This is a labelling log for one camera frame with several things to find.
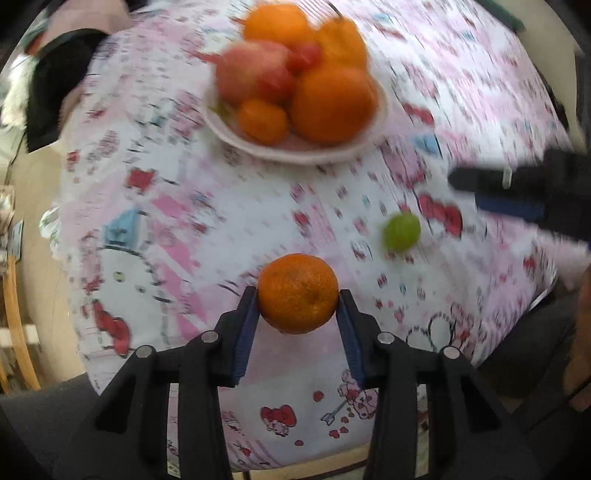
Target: fruit bowl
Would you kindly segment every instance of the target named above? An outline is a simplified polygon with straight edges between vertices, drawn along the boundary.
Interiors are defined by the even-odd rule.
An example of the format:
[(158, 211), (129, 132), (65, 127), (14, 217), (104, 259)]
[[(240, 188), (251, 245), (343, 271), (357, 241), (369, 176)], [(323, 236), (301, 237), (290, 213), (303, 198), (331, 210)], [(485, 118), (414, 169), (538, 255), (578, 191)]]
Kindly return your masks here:
[(214, 79), (203, 96), (203, 119), (220, 140), (263, 160), (300, 165), (352, 161), (381, 139), (388, 112), (392, 109), (392, 100), (388, 91), (375, 78), (374, 80), (379, 98), (378, 109), (370, 124), (353, 140), (332, 147), (310, 143), (293, 132), (273, 147), (265, 147), (249, 139), (233, 120), (235, 115), (232, 107), (220, 100), (213, 83)]

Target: orange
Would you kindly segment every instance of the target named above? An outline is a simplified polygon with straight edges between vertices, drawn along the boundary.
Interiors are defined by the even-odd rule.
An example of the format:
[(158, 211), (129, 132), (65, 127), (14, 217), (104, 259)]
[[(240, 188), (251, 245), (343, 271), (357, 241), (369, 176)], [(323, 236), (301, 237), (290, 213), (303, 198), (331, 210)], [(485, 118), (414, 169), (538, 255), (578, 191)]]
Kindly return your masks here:
[(306, 140), (346, 142), (367, 127), (378, 107), (375, 82), (362, 69), (322, 64), (299, 78), (290, 116)]
[(263, 145), (275, 145), (289, 131), (283, 108), (259, 99), (246, 100), (238, 110), (238, 124), (243, 132)]
[(259, 276), (261, 315), (284, 333), (298, 335), (324, 325), (335, 312), (338, 296), (335, 272), (324, 260), (311, 255), (278, 258)]
[(355, 22), (339, 16), (323, 23), (316, 32), (322, 60), (366, 69), (368, 51)]
[(306, 14), (295, 4), (263, 4), (244, 22), (245, 40), (268, 40), (291, 47), (311, 41), (314, 32)]

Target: hello kitty print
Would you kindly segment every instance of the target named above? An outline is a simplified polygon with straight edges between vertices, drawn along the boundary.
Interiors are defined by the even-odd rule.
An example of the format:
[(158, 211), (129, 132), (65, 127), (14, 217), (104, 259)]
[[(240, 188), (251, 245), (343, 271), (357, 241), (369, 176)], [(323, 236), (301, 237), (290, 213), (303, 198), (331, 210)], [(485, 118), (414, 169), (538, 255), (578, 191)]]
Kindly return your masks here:
[[(239, 35), (249, 0), (176, 2), (96, 53), (62, 133), (61, 223), (72, 318), (98, 391), (138, 346), (173, 348), (213, 328), (291, 252), (326, 260), (383, 330), (418, 348), (457, 346), (475, 365), (553, 282), (535, 229), (478, 212), (446, 180), (456, 164), (514, 165), (550, 141), (568, 146), (517, 38), (472, 0), (334, 3), (357, 23), (394, 105), (383, 139), (350, 163), (263, 162), (204, 126), (208, 62)], [(300, 5), (315, 22), (332, 15), (320, 0)], [(403, 254), (381, 240), (399, 212), (422, 230)], [(350, 376), (335, 321), (303, 336), (261, 321), (246, 376), (220, 390), (230, 462), (243, 470), (362, 445), (377, 405)]]

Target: hello kitty tablecloth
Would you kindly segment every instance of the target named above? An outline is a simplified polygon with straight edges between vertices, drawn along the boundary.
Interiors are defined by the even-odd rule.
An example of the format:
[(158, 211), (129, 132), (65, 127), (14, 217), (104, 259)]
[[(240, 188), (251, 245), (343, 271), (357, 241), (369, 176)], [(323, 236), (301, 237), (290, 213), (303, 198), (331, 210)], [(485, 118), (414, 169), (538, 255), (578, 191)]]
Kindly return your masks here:
[[(62, 246), (74, 324), (98, 391), (130, 352), (185, 344), (289, 252), (325, 259), (363, 312), (410, 345), (455, 345), (477, 365), (554, 278), (538, 233), (452, 192), (457, 163), (516, 165), (567, 147), (513, 35), (471, 0), (335, 0), (394, 98), (384, 140), (353, 163), (263, 162), (204, 127), (209, 56), (249, 5), (178, 3), (109, 37), (63, 139)], [(303, 0), (315, 21), (331, 14)], [(421, 219), (390, 255), (388, 218)], [(377, 393), (347, 370), (336, 322), (302, 336), (264, 321), (240, 386), (221, 389), (232, 466), (277, 468), (370, 438)], [(169, 418), (176, 458), (176, 399)]]

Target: bowl of fruit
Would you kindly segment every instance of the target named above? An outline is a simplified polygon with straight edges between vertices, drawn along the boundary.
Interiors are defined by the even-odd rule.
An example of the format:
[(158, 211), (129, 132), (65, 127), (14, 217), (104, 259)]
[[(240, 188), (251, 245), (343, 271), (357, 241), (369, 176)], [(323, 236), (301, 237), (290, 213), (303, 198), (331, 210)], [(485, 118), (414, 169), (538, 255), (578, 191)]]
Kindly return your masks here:
[(313, 28), (294, 4), (260, 5), (243, 22), (242, 39), (213, 62), (204, 121), (253, 156), (350, 161), (383, 136), (390, 97), (368, 72), (355, 23), (336, 9)]

